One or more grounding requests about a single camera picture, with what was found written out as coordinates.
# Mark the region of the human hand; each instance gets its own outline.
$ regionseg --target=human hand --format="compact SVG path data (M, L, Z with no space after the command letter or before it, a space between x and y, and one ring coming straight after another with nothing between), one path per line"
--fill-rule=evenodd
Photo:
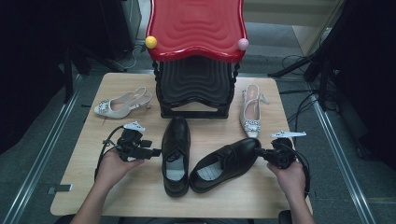
M124 176L136 166L143 164L144 160L123 161L119 152L112 148L102 158L95 184L108 190L112 189Z
M294 161L287 169L279 169L271 163L267 163L267 167L276 175L277 183L285 192L286 197L303 196L305 188L305 175L303 166Z

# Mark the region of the black leather shoe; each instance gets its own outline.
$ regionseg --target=black leather shoe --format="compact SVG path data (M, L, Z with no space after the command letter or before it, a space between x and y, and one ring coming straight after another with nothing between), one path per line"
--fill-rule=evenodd
M189 190L190 129L182 117L169 122L163 135L163 185L171 197L181 197Z
M257 138L246 138L218 149L201 159L190 173L190 187L205 193L222 182L244 175L257 160Z

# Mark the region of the shoe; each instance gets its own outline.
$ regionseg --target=shoe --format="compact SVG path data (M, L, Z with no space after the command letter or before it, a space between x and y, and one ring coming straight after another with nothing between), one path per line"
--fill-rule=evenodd
M265 98L264 94L259 92L259 87L256 85L248 85L246 90L242 91L242 98L244 99L244 103L242 104L239 120L247 137L257 138L262 128L262 123L260 122L262 118L260 101L268 105L269 101Z
M222 182L244 175L257 160L257 138L246 138L218 149L201 159L190 173L190 187L197 193L210 191Z
M151 99L151 92L147 91L146 87L139 87L136 91L127 92L117 99L102 101L93 111L98 115L113 119L122 119L129 115L132 110L143 105L147 109L151 108L149 104Z
M169 122L163 135L163 186L171 197L181 197L189 190L190 129L182 117Z

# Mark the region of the yellow ball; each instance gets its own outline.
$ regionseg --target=yellow ball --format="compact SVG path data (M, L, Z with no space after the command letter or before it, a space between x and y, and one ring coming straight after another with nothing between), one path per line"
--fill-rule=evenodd
M154 49L157 46L157 39L154 36L149 35L148 37L146 37L145 43L148 49Z

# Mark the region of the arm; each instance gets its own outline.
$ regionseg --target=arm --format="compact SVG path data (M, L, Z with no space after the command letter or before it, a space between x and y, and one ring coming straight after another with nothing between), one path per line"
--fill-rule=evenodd
M130 170L143 162L144 160L125 162L119 157L115 148L110 149L103 157L96 180L87 198L71 223L99 223L107 194Z
M268 168L276 175L277 183L285 192L290 205L291 219L294 224L315 223L305 201L305 176L303 166L294 161L288 169L282 170L268 163Z

